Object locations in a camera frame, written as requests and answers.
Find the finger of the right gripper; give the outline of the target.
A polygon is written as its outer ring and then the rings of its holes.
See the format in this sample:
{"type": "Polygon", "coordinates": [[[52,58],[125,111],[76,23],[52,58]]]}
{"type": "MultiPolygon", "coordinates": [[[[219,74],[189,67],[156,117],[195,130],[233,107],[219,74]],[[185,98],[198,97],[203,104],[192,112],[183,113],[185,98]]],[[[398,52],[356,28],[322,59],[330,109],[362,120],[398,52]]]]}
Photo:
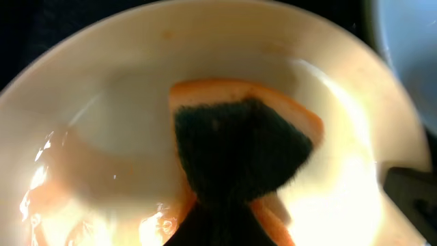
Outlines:
{"type": "Polygon", "coordinates": [[[383,189],[426,241],[436,244],[436,176],[404,167],[388,170],[383,189]]]}

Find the yellow plate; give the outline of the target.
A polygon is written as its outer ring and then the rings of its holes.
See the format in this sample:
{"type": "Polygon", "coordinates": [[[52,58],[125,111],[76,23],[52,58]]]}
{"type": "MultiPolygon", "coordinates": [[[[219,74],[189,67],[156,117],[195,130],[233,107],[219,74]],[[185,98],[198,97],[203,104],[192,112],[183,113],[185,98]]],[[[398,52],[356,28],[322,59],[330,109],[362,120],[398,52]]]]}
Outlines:
{"type": "Polygon", "coordinates": [[[297,245],[424,245],[384,193],[390,167],[431,168],[405,90],[360,40],[273,1],[161,1],[58,44],[1,95],[2,245],[162,245],[182,218],[169,91],[242,79],[324,123],[265,199],[297,245]]]}

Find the light blue plate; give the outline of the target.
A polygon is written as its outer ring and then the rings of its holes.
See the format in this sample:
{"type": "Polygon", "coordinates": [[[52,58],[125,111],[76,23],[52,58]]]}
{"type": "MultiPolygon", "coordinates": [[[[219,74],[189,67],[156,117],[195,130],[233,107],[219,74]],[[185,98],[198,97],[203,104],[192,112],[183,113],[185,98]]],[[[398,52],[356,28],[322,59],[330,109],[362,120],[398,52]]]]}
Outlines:
{"type": "Polygon", "coordinates": [[[372,0],[375,48],[436,134],[436,0],[372,0]]]}

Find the orange green sponge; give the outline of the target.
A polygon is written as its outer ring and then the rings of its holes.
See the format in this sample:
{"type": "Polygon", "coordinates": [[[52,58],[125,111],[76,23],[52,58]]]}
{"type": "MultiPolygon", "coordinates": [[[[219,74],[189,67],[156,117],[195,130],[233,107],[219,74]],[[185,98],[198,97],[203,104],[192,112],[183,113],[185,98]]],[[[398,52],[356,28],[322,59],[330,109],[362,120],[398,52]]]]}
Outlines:
{"type": "Polygon", "coordinates": [[[320,117],[237,79],[175,84],[169,108],[189,200],[169,245],[292,245],[265,203],[319,146],[320,117]]]}

